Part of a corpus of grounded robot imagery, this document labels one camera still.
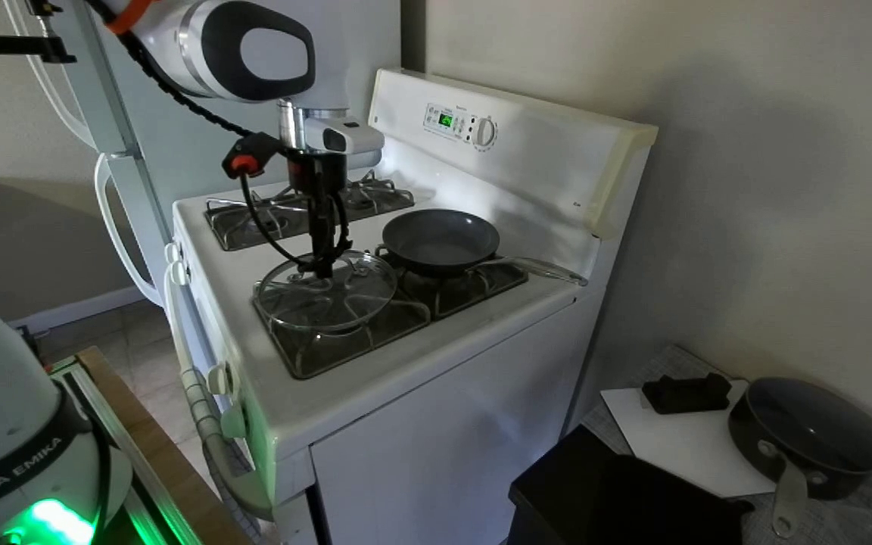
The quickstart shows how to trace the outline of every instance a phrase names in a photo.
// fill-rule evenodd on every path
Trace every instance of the floor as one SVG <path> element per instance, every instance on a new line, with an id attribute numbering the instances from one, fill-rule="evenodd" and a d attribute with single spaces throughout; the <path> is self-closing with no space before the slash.
<path id="1" fill-rule="evenodd" d="M 41 362 L 96 345 L 135 399 L 156 418 L 163 432 L 185 450 L 190 467 L 213 484 L 185 392 L 175 377 L 175 350 L 166 319 L 150 302 L 132 302 L 33 337 Z"/>

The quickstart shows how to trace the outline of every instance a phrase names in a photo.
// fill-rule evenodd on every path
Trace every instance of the white stove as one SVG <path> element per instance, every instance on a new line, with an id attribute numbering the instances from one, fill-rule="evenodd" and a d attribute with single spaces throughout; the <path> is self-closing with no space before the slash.
<path id="1" fill-rule="evenodd" d="M 461 208 L 500 229 L 522 283 L 297 379 L 255 308 L 281 257 L 217 246 L 206 208 L 236 192 L 179 200 L 169 256 L 214 353 L 220 432 L 297 541 L 500 541 L 509 482 L 570 411 L 653 126 L 405 73 L 378 73 L 369 125 L 376 175 L 412 208 L 350 221 L 355 253 L 397 215 Z M 305 256 L 309 235 L 281 246 Z"/>

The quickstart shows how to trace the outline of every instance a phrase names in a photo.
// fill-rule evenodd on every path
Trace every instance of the white wall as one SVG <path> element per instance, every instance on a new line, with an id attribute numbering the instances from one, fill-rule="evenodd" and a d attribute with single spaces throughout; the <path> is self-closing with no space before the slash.
<path id="1" fill-rule="evenodd" d="M 590 382 L 680 341 L 872 408 L 872 3 L 431 0 L 427 21 L 431 73 L 662 126 Z"/>
<path id="2" fill-rule="evenodd" d="M 0 33 L 12 33 L 0 6 Z M 51 116 L 24 58 L 0 58 L 0 314 L 127 288 L 96 221 L 93 151 Z"/>

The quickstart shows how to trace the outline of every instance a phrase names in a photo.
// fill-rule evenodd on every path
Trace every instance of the oven door handle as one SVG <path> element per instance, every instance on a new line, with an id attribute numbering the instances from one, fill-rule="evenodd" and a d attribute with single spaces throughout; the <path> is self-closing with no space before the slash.
<path id="1" fill-rule="evenodd" d="M 220 489 L 229 491 L 229 497 L 247 509 L 258 517 L 273 517 L 273 501 L 262 491 L 262 475 L 255 462 L 255 470 L 242 470 L 242 462 L 236 462 L 229 456 L 229 444 L 220 435 L 220 424 L 214 418 L 214 408 L 210 406 L 213 396 L 206 393 L 199 374 L 190 365 L 190 348 L 188 348 L 188 334 L 182 327 L 182 311 L 179 311 L 179 290 L 188 286 L 188 269 L 182 260 L 166 260 L 163 269 L 163 311 L 166 311 L 166 323 L 169 323 L 169 337 L 172 337 L 172 348 L 175 348 L 175 362 L 179 362 L 179 377 L 190 403 L 190 415 L 196 424 L 196 432 L 202 439 L 202 450 L 220 482 Z"/>

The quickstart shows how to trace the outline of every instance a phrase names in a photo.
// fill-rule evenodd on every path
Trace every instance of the oven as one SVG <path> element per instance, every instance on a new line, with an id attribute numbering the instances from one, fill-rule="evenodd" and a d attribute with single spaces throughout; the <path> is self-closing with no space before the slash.
<path id="1" fill-rule="evenodd" d="M 220 489 L 288 541 L 500 541 L 511 480 L 559 439 L 658 129 L 397 71 L 376 76 L 369 125 L 384 151 L 346 188 L 337 277 L 383 266 L 394 294 L 346 297 L 342 314 L 369 299 L 356 323 L 281 290 L 294 266 L 236 192 L 172 204 L 166 307 L 185 322 L 190 297 L 214 353 L 185 379 L 194 415 L 226 444 L 210 449 Z M 268 229 L 309 253 L 297 196 L 251 192 Z M 383 233 L 420 208 L 486 218 L 500 253 L 443 280 L 400 269 Z M 185 356 L 196 338 L 175 341 Z"/>

